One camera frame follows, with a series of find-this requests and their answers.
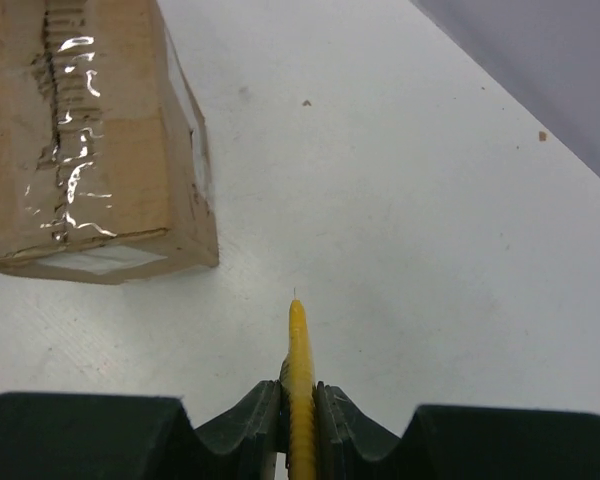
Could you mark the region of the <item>yellow utility knife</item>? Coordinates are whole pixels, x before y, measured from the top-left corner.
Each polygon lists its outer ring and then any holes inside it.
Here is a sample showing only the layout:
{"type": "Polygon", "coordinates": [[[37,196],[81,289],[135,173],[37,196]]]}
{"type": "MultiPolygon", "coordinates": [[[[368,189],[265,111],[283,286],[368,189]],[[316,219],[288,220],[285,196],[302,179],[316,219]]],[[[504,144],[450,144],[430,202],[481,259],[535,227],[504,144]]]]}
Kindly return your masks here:
{"type": "Polygon", "coordinates": [[[316,479],[315,376],[307,314],[298,298],[289,307],[289,347],[280,382],[289,402],[288,478],[316,479]]]}

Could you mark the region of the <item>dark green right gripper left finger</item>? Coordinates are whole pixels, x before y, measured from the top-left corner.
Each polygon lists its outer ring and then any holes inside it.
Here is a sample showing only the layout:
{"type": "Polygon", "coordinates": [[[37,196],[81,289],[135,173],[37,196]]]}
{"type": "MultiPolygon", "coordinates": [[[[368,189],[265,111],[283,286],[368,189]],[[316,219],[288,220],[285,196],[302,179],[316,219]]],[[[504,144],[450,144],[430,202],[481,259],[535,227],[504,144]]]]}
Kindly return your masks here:
{"type": "Polygon", "coordinates": [[[0,394],[0,479],[270,479],[281,392],[194,427],[177,397],[0,394]]]}

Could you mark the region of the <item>brown cardboard express box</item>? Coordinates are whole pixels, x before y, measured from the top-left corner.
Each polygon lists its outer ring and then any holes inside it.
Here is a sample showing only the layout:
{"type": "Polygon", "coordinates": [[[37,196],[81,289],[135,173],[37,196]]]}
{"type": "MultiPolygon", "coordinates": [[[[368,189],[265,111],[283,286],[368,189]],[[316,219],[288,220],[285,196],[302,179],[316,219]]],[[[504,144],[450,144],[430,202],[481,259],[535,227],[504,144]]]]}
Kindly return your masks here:
{"type": "Polygon", "coordinates": [[[0,1],[0,273],[219,262],[204,116],[155,1],[0,1]]]}

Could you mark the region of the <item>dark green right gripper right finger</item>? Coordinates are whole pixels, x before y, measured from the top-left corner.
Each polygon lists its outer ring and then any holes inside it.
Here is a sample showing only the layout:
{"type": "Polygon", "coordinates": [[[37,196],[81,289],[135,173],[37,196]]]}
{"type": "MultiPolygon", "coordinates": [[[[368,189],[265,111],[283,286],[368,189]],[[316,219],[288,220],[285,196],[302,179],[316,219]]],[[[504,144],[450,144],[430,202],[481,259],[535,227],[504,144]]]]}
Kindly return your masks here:
{"type": "Polygon", "coordinates": [[[397,436],[339,387],[316,408],[323,479],[600,479],[600,415],[420,405],[397,436]]]}

